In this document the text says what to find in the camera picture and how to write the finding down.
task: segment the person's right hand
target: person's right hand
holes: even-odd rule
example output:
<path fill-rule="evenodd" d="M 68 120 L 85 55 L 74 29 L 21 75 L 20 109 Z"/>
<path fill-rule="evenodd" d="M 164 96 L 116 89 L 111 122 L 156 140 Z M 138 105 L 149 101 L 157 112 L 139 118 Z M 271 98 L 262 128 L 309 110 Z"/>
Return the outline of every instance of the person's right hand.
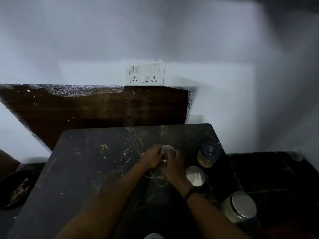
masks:
<path fill-rule="evenodd" d="M 182 197 L 185 197 L 186 193 L 193 187 L 186 178 L 184 158 L 179 150 L 176 151 L 176 155 L 173 150 L 167 151 L 167 166 L 162 167 L 162 173 Z"/>

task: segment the electrical outlet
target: electrical outlet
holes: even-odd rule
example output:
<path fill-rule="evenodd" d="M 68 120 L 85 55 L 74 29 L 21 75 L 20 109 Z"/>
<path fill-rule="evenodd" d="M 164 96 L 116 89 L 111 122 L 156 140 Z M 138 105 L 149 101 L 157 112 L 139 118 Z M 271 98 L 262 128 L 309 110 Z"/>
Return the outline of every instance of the electrical outlet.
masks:
<path fill-rule="evenodd" d="M 163 86 L 165 61 L 123 60 L 126 85 Z"/>

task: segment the small metal container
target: small metal container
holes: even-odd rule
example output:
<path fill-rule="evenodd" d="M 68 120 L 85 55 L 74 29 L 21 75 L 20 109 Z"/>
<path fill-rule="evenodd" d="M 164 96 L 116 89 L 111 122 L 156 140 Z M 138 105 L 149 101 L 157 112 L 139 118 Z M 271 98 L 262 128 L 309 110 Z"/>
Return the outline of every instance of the small metal container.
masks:
<path fill-rule="evenodd" d="M 242 191 L 237 191 L 227 197 L 221 203 L 220 210 L 233 223 L 248 220 L 257 214 L 255 202 Z"/>
<path fill-rule="evenodd" d="M 193 186 L 202 186 L 206 181 L 204 171 L 196 166 L 190 166 L 186 169 L 186 178 Z"/>
<path fill-rule="evenodd" d="M 204 168 L 210 168 L 221 156 L 223 149 L 218 143 L 204 142 L 197 154 L 198 163 Z"/>
<path fill-rule="evenodd" d="M 161 149 L 160 149 L 160 152 L 164 152 L 164 158 L 162 159 L 162 161 L 164 163 L 167 162 L 167 153 L 166 153 L 166 151 L 168 151 L 168 150 L 173 150 L 175 152 L 175 149 L 172 146 L 170 146 L 170 145 L 163 145 L 161 147 Z"/>

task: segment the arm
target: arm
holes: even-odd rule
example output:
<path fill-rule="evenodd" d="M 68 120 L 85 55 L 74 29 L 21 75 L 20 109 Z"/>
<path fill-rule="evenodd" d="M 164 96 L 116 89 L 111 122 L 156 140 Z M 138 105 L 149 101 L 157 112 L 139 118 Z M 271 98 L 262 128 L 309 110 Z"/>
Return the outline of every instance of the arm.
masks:
<path fill-rule="evenodd" d="M 94 205 L 78 213 L 58 233 L 55 239 L 109 238 L 120 221 L 127 201 L 138 181 L 147 170 L 162 160 L 158 155 L 161 145 L 154 145 L 141 157 L 138 164 L 123 176 L 108 192 L 98 195 Z"/>
<path fill-rule="evenodd" d="M 193 185 L 186 178 L 184 159 L 180 151 L 176 152 L 176 156 L 174 156 L 174 153 L 168 151 L 167 167 L 163 168 L 163 174 L 183 198 L 193 188 Z M 249 239 L 244 232 L 216 207 L 211 205 L 202 194 L 191 194 L 187 199 L 187 206 L 205 239 Z"/>

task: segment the bracelet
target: bracelet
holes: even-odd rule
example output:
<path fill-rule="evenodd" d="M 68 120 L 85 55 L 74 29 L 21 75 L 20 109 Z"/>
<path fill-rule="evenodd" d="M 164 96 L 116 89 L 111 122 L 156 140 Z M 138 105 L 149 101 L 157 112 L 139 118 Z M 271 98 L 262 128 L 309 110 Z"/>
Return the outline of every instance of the bracelet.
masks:
<path fill-rule="evenodd" d="M 188 197 L 192 194 L 192 193 L 197 193 L 197 189 L 196 188 L 191 188 L 187 194 L 185 195 L 185 202 L 187 202 Z"/>

